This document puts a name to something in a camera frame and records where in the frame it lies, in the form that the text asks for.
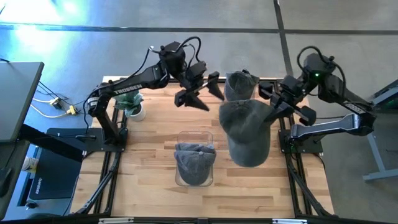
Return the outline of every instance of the gray floor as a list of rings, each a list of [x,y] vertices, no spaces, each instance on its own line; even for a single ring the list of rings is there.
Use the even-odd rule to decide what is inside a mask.
[[[31,5],[42,11],[25,12],[14,0],[0,15],[0,22],[36,22],[103,27],[195,27],[277,29],[273,0],[219,1],[40,1]],[[279,0],[286,29],[398,30],[395,0]],[[0,57],[17,61],[43,61],[41,81],[77,103],[104,75],[128,75],[142,62],[146,48],[158,47],[191,35],[202,38],[200,58],[209,71],[225,73],[247,68],[260,77],[286,74],[279,34],[168,33],[168,32],[70,32],[39,31],[22,26],[0,30]],[[287,35],[295,76],[300,74],[296,55],[316,45],[334,55],[345,71],[347,87],[367,98],[398,78],[396,35]],[[151,55],[147,65],[155,63]],[[37,95],[40,99],[48,97]],[[47,114],[52,108],[36,104]],[[317,98],[310,105],[319,117],[347,113],[338,105]],[[381,116],[376,124],[377,141],[387,168],[398,168],[396,116]],[[81,116],[47,119],[30,110],[26,123],[45,131],[49,127],[84,127]],[[377,171],[366,138],[336,134],[322,140],[326,174],[335,213],[341,217],[398,222],[398,178],[365,183],[362,175]],[[66,201],[45,202],[43,210]],[[9,211],[8,218],[21,216]]]

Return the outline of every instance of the clear plastic container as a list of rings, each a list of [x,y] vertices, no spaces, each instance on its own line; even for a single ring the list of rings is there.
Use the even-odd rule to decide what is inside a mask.
[[[209,146],[213,144],[213,135],[208,131],[182,131],[177,136],[178,143],[202,144]],[[213,166],[210,167],[209,176],[200,185],[187,184],[180,176],[178,168],[175,169],[175,183],[179,186],[208,187],[213,183]]]

